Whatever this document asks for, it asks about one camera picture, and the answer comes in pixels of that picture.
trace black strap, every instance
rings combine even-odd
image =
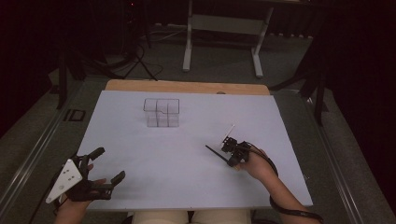
[[[309,218],[316,219],[320,223],[323,223],[323,217],[321,217],[320,215],[315,214],[315,213],[300,211],[300,210],[289,210],[289,209],[283,208],[283,207],[277,205],[272,197],[270,197],[270,204],[279,213],[282,213],[285,215],[290,215],[290,216],[296,216],[296,217],[309,217]]]

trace white table surface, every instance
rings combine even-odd
[[[179,99],[179,127],[147,127],[146,98]],[[95,201],[89,209],[269,207],[269,193],[259,181],[205,147],[220,152],[219,143],[233,124],[230,136],[264,149],[290,191],[303,205],[312,205],[273,96],[103,91],[78,155],[104,147],[89,179],[110,180],[122,170],[126,177],[110,201]]]

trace table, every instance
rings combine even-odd
[[[33,214],[35,208],[37,207],[37,204],[40,202],[40,197],[44,194],[47,195],[46,189],[52,176],[59,170],[61,164],[64,164],[64,162],[68,158],[70,158],[71,155],[77,152],[83,139],[84,133],[89,126],[92,113],[95,109],[101,91],[105,88],[111,88],[113,84],[117,83],[119,83],[120,85],[115,86],[123,86],[125,90],[128,89],[128,85],[121,85],[122,81],[110,81],[108,83],[107,82],[108,79],[98,80],[97,78],[88,78],[84,82],[78,82],[80,86],[77,85],[77,91],[71,91],[74,92],[74,94],[70,96],[70,102],[66,102],[65,109],[59,111],[59,116],[57,115],[55,117],[55,125],[49,126],[48,131],[50,133],[45,134],[44,137],[38,139],[39,141],[36,144],[37,147],[33,148],[34,150],[38,150],[38,147],[43,147],[45,150],[40,152],[39,157],[37,156],[39,159],[35,161],[35,169],[32,170],[31,175],[26,177],[24,187],[21,189],[19,188],[19,186],[12,185],[12,190],[20,189],[20,191],[17,191],[16,195],[10,195],[9,197],[7,196],[5,198],[15,200],[15,206],[9,208],[7,217],[2,216],[2,218],[5,218],[7,220],[7,223],[29,222],[29,215]],[[161,85],[161,82],[150,82],[150,84]],[[194,88],[195,86],[200,86],[200,83],[191,83],[190,85],[191,88]],[[216,88],[214,84],[210,84],[209,86],[211,86],[211,92],[215,93],[219,91],[219,88]],[[140,88],[142,91],[145,89],[139,85],[136,85],[136,87]],[[248,91],[250,89],[249,85],[247,85],[246,88],[240,88],[241,86],[238,85],[237,87],[237,89],[245,91]],[[262,90],[264,92],[268,92],[266,88],[264,88],[264,86],[254,85],[253,87],[257,87],[259,91]],[[349,216],[351,212],[354,213],[356,211],[351,210],[350,206],[347,206],[344,200],[346,200],[347,202],[358,203],[359,198],[357,199],[357,201],[355,201],[356,198],[351,198],[351,200],[349,200],[344,192],[339,191],[340,188],[345,188],[343,188],[343,185],[341,185],[342,183],[340,184],[339,179],[337,177],[334,177],[332,174],[332,167],[329,166],[329,159],[326,152],[328,150],[326,149],[328,147],[328,143],[323,140],[323,136],[318,131],[318,125],[315,123],[313,116],[309,113],[309,110],[311,108],[309,107],[308,109],[306,101],[302,99],[300,95],[295,94],[292,91],[280,91],[274,92],[272,94],[276,98],[276,103],[278,105],[282,119],[284,120],[288,135],[290,136],[290,141],[293,145],[294,152],[300,163],[303,174],[306,177],[305,183],[308,186],[312,201],[314,202],[314,205],[310,207],[310,210],[322,215],[325,218],[326,223],[329,224],[361,223],[353,221],[353,219],[351,219]],[[56,107],[57,97],[51,95],[48,95],[48,97],[53,99],[50,108]],[[70,109],[86,111],[85,119],[82,121],[72,121],[69,119],[65,120],[64,118],[67,117],[67,111],[69,111]],[[20,130],[21,133],[26,132],[26,126],[22,125]],[[23,142],[26,140],[25,138],[26,136],[22,135],[16,140]],[[103,156],[93,162],[95,164],[95,167],[93,169],[94,171],[102,171],[106,169],[105,166],[98,164],[97,161],[109,156],[109,154],[111,153],[107,151]],[[119,168],[115,170],[115,172],[111,172],[111,175],[115,175],[117,172],[120,171]],[[373,195],[372,188],[366,189],[371,193],[365,195]],[[38,216],[36,216],[35,218],[35,222],[52,222],[52,210],[52,205],[43,203],[39,209]],[[273,214],[273,211],[271,209],[257,209],[257,211],[258,217],[262,217],[260,214],[263,214],[264,216]],[[362,211],[364,211],[364,214],[366,214],[365,211],[367,211],[367,214],[370,214],[373,209],[364,209]],[[86,222],[97,223],[103,222],[104,220],[114,220],[113,217],[117,215],[121,216],[121,220],[123,220],[125,217],[124,213],[102,213],[91,211],[87,213]]]
[[[288,0],[284,2],[300,2],[299,0]],[[258,42],[255,47],[251,49],[251,56],[253,59],[254,70],[256,77],[263,77],[262,64],[260,62],[259,52],[262,48],[262,42],[265,38],[265,33],[274,7],[269,7],[265,12],[263,20],[251,20],[241,18],[219,17],[212,15],[194,14],[192,11],[192,0],[189,0],[189,17],[187,21],[187,44],[184,53],[183,71],[190,71],[192,43],[192,30],[207,30],[226,33],[237,33],[245,35],[257,35]]]
[[[207,94],[219,91],[227,94]],[[146,126],[141,103],[158,96],[180,100],[178,128]],[[92,171],[92,179],[109,179],[120,169],[127,176],[112,200],[94,202],[90,209],[270,207],[260,182],[231,169],[205,148],[208,144],[220,152],[230,120],[236,124],[230,136],[271,148],[267,154],[285,184],[302,204],[312,205],[275,100],[265,86],[112,80],[98,99],[78,154],[97,147],[107,150],[95,161],[107,168]]]

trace metal stand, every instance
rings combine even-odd
[[[268,8],[265,15],[265,20],[248,20],[208,15],[198,15],[192,13],[192,0],[189,1],[189,17],[187,24],[187,44],[184,53],[183,71],[190,71],[191,65],[191,33],[192,29],[207,30],[207,31],[218,31],[245,35],[258,35],[259,41],[256,47],[252,48],[251,55],[254,63],[254,69],[256,77],[262,77],[262,64],[259,58],[259,52],[262,47],[262,41],[265,38],[265,33],[268,28],[269,21],[271,19],[273,7]]]

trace stacked clear blocks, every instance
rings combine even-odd
[[[178,99],[148,98],[144,111],[148,127],[178,127]]]

